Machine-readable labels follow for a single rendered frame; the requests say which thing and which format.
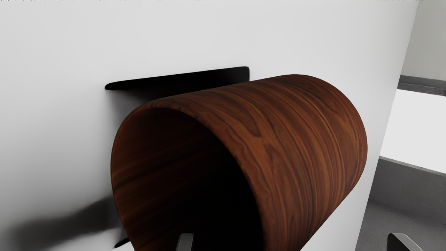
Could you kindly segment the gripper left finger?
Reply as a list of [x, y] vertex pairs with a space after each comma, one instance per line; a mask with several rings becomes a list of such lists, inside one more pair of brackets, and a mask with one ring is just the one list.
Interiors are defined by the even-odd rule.
[[194, 234], [182, 233], [178, 239], [176, 251], [194, 251]]

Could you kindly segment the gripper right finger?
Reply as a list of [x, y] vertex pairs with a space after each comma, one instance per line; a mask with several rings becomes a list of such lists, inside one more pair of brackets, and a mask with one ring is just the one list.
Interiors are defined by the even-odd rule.
[[423, 249], [403, 233], [390, 233], [387, 237], [387, 251], [423, 251]]

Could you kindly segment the brown wooden mug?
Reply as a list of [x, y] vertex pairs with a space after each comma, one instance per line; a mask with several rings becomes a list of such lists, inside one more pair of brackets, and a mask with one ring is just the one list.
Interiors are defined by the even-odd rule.
[[361, 117], [335, 86], [285, 75], [156, 99], [122, 122], [113, 195], [135, 251], [300, 251], [358, 183]]

